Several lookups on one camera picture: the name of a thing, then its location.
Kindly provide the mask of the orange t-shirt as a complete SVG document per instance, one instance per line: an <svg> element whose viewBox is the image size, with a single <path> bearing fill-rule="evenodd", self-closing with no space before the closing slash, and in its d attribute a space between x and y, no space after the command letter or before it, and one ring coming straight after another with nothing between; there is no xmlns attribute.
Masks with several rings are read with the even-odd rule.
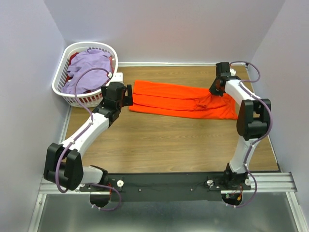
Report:
<svg viewBox="0 0 309 232"><path fill-rule="evenodd" d="M207 88L138 80L132 112L194 119L236 120L236 102L228 94L212 95Z"/></svg>

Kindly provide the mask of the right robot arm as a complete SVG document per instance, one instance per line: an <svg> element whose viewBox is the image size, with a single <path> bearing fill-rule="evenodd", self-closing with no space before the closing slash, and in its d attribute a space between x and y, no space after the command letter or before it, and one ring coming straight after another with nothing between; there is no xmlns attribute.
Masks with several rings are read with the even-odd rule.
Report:
<svg viewBox="0 0 309 232"><path fill-rule="evenodd" d="M216 77L210 93L220 97L229 94L239 105L236 123L239 141L220 180L224 188L235 189L245 183L254 150L272 129L271 101L250 91L244 84L245 80L232 74L229 62L216 63L215 67Z"/></svg>

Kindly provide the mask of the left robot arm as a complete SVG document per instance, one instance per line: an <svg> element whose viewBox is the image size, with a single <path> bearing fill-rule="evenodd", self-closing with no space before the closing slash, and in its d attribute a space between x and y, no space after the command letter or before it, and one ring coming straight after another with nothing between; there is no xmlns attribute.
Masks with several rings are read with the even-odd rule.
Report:
<svg viewBox="0 0 309 232"><path fill-rule="evenodd" d="M90 145L119 117L125 106L133 105L132 86L111 82L101 88L103 100L90 112L88 120L68 139L49 145L43 177L55 183L61 193L90 184L101 191L107 185L107 171L100 167L85 167L82 157Z"/></svg>

